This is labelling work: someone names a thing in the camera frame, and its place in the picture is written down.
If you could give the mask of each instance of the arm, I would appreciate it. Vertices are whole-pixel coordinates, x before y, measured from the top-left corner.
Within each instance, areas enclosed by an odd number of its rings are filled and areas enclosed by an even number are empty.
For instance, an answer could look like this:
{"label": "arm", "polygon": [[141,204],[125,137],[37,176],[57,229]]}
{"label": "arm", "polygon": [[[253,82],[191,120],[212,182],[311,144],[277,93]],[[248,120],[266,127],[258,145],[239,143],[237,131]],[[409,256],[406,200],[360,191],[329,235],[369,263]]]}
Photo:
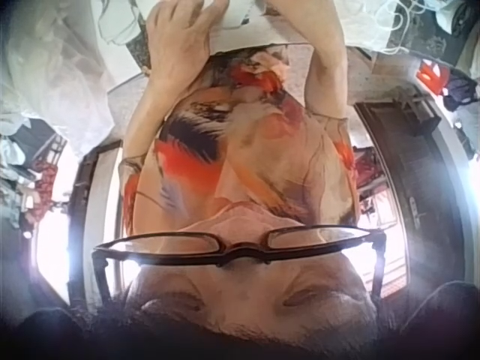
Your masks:
{"label": "arm", "polygon": [[124,138],[123,160],[118,169],[122,195],[128,186],[134,196],[152,141],[209,59],[210,30],[228,4],[228,0],[215,0],[201,11],[203,1],[170,0],[159,2],[151,10],[146,23],[151,73]]}
{"label": "arm", "polygon": [[178,96],[167,82],[148,83],[123,140],[123,159],[118,167],[122,195],[128,178],[140,173],[150,145]]}
{"label": "arm", "polygon": [[347,109],[347,48],[333,0],[267,0],[312,44],[305,103],[314,114],[342,119]]}

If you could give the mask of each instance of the eyeglasses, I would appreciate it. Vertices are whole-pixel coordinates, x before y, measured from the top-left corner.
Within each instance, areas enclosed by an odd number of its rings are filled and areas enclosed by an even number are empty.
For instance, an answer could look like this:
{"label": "eyeglasses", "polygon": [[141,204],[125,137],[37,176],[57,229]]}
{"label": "eyeglasses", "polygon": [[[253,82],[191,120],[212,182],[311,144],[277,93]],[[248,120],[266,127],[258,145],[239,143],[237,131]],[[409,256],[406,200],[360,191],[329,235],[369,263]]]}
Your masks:
{"label": "eyeglasses", "polygon": [[371,244],[376,251],[371,297],[378,305],[385,270],[386,234],[382,230],[341,225],[295,226],[266,232],[258,243],[246,241],[233,245],[206,232],[159,232],[99,245],[91,257],[100,296],[106,303],[111,301],[106,275],[108,259],[133,260],[140,266],[213,265],[221,268],[242,257],[268,265],[334,254],[363,244]]}

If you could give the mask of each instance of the black eyeglass frame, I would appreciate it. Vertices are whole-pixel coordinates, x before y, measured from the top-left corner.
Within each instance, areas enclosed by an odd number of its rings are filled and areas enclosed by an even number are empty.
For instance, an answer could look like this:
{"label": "black eyeglass frame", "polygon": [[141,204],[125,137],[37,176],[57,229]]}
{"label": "black eyeglass frame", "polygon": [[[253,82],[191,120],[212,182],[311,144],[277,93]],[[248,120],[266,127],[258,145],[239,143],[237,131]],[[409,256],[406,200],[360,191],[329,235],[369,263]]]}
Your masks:
{"label": "black eyeglass frame", "polygon": [[[317,229],[360,230],[366,232],[367,234],[331,243],[289,247],[284,249],[275,249],[269,246],[270,240],[275,236]],[[132,242],[138,239],[149,239],[161,236],[213,239],[217,242],[218,250],[196,254],[158,254],[120,251],[111,248],[112,246],[122,242]],[[100,244],[92,251],[91,258],[94,266],[95,279],[100,291],[100,297],[102,302],[105,304],[111,301],[110,289],[107,282],[107,274],[105,272],[106,267],[108,266],[107,259],[117,261],[133,260],[140,266],[216,265],[218,267],[222,267],[227,263],[230,263],[233,260],[241,257],[250,257],[260,260],[265,264],[269,264],[274,261],[304,259],[308,257],[333,254],[349,248],[355,248],[365,243],[372,244],[372,248],[376,251],[376,264],[373,273],[372,290],[370,295],[373,302],[378,305],[381,299],[383,275],[385,272],[386,251],[386,234],[381,229],[362,229],[356,226],[344,225],[293,226],[274,229],[266,232],[262,235],[259,244],[253,242],[241,242],[230,246],[227,246],[225,241],[220,236],[207,232],[158,232],[152,234],[134,235],[105,244]]]}

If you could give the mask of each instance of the finger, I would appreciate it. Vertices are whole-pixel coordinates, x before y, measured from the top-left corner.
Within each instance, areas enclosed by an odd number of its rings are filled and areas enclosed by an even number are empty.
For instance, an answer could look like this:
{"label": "finger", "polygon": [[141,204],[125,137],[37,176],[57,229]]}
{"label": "finger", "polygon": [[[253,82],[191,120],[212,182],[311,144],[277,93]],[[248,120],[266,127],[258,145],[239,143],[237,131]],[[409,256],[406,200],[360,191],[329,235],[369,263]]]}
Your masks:
{"label": "finger", "polygon": [[192,25],[192,20],[198,17],[202,8],[203,0],[178,0],[172,21],[183,28],[188,28]]}
{"label": "finger", "polygon": [[161,11],[161,8],[164,6],[163,2],[158,2],[151,10],[150,14],[147,17],[146,27],[147,32],[153,32],[155,26],[157,25],[158,14]]}
{"label": "finger", "polygon": [[159,23],[172,19],[178,0],[160,0],[150,11],[147,18],[147,30],[153,31]]}
{"label": "finger", "polygon": [[194,26],[200,30],[209,31],[213,25],[222,19],[229,4],[230,0],[214,0],[214,2],[198,16]]}

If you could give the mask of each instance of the hair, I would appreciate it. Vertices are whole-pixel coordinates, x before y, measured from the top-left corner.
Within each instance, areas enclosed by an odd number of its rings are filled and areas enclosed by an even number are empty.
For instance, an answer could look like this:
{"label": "hair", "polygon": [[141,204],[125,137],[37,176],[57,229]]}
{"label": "hair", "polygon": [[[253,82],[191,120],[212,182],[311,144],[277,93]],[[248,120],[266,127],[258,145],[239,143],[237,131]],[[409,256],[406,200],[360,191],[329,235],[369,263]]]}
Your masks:
{"label": "hair", "polygon": [[[238,338],[164,315],[146,316],[125,309],[120,301],[96,314],[39,311],[14,330],[0,324],[0,344],[2,352],[15,359],[35,360],[471,359],[478,349],[480,292],[460,284],[449,292],[437,294],[442,301],[422,307],[402,330],[383,329],[381,336],[361,346],[348,341],[343,331],[341,336],[314,331],[302,344],[258,334]],[[340,346],[321,346],[328,337],[340,338]]]}

